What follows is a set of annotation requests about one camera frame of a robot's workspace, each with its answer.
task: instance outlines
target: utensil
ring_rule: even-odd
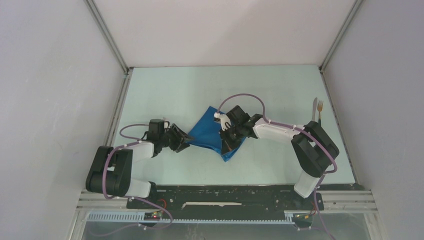
[[[315,122],[315,111],[317,110],[318,97],[315,97],[312,103],[312,121]]]
[[[323,110],[323,101],[318,102],[318,107],[316,108],[318,110],[318,124],[321,126],[321,111]]]

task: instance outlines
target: blue cloth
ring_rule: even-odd
[[[206,110],[193,129],[188,133],[190,137],[194,138],[194,140],[189,141],[188,143],[190,145],[212,149],[222,157],[224,162],[227,162],[237,152],[240,146],[224,155],[221,155],[221,124],[214,121],[214,113],[216,112],[217,109],[211,106]]]

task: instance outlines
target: white wall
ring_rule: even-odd
[[[368,0],[325,73],[389,239],[423,239],[424,1]]]
[[[0,239],[65,238],[122,77],[84,1],[0,1]]]
[[[131,67],[316,64],[354,0],[96,0]]]

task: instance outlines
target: light green table surface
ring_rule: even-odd
[[[307,124],[314,98],[324,100],[322,127],[340,150],[338,171],[327,175],[324,183],[355,182],[315,65],[135,68],[118,129],[165,117],[188,133],[209,106],[217,108],[225,98],[238,93],[257,95],[265,103],[268,118],[289,124]],[[251,116],[262,113],[261,104],[247,96],[233,98],[222,111],[235,105]],[[125,134],[141,137],[146,130],[133,127]],[[129,142],[117,135],[114,145]],[[228,162],[206,148],[190,146],[179,153],[166,148],[154,158],[134,159],[132,177],[159,185],[294,184],[301,170],[291,144],[248,138]]]

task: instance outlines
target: wooden fork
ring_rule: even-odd
[[[316,109],[318,110],[318,124],[321,126],[321,111],[323,110],[323,101],[319,101],[318,102],[318,106],[316,107]]]

